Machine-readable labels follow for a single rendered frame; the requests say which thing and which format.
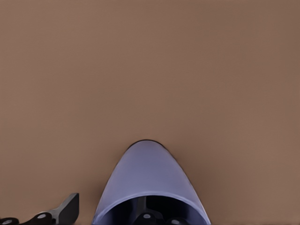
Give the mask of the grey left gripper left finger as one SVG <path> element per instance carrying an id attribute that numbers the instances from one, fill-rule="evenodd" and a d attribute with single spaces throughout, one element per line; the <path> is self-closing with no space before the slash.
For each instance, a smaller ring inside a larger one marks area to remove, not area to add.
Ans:
<path id="1" fill-rule="evenodd" d="M 0 219 L 0 225 L 73 225 L 79 216 L 79 193 L 72 193 L 57 208 L 42 211 L 20 223 L 15 217 Z"/>

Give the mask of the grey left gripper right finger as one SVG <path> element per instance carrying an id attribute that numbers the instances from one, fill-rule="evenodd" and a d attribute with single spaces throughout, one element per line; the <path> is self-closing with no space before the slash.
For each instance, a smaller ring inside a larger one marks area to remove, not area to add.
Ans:
<path id="1" fill-rule="evenodd" d="M 165 196 L 137 198 L 133 225 L 190 225 L 194 209 L 183 201 Z"/>

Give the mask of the blue cup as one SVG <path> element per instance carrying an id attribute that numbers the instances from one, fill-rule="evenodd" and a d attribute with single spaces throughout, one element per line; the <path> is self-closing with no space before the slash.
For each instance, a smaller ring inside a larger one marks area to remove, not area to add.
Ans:
<path id="1" fill-rule="evenodd" d="M 100 198 L 92 225 L 133 225 L 137 198 L 165 196 L 194 209 L 190 225 L 210 225 L 209 217 L 188 177 L 160 143 L 132 144 L 114 168 Z"/>

